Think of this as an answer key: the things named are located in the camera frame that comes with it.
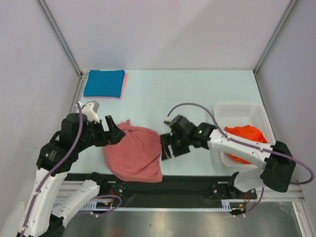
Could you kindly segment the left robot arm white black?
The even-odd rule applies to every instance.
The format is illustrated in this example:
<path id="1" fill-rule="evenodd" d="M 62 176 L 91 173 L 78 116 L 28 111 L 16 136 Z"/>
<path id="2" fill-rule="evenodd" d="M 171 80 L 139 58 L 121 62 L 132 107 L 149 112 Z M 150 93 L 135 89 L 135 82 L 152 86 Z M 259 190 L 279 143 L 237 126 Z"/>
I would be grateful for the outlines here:
<path id="1" fill-rule="evenodd" d="M 60 237 L 69 221 L 90 200 L 107 198 L 121 201 L 110 191 L 108 179 L 92 172 L 61 206 L 54 207 L 57 193 L 80 152 L 92 146 L 115 145 L 124 138 L 125 133 L 112 117 L 106 116 L 105 119 L 108 131 L 96 117 L 69 114 L 62 120 L 61 129 L 41 148 L 33 191 L 18 227 L 18 237 Z"/>

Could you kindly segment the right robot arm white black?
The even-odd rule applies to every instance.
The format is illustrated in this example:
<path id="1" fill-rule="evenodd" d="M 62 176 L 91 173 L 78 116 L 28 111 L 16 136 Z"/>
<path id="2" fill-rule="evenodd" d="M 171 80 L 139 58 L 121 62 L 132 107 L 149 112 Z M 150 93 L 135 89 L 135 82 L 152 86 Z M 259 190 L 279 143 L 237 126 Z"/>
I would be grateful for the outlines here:
<path id="1" fill-rule="evenodd" d="M 279 193 L 288 191 L 296 163 L 288 158 L 290 152 L 284 143 L 254 142 L 209 123 L 195 125 L 182 115 L 164 123 L 170 132 L 160 136 L 162 160 L 187 154 L 193 146 L 233 155 L 255 166 L 252 170 L 232 174 L 226 185 L 230 198 L 239 198 L 252 189 L 264 187 Z"/>

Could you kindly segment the salmon pink t shirt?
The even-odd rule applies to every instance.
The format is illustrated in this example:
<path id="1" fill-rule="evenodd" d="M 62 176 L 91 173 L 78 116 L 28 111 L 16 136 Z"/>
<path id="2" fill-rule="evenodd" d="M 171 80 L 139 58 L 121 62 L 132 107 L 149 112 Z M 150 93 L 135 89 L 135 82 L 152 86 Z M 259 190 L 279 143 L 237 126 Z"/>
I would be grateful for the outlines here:
<path id="1" fill-rule="evenodd" d="M 133 126 L 130 120 L 120 123 L 118 127 L 125 132 L 123 139 L 118 144 L 103 148 L 108 169 L 127 182 L 161 182 L 160 136 L 151 129 Z"/>

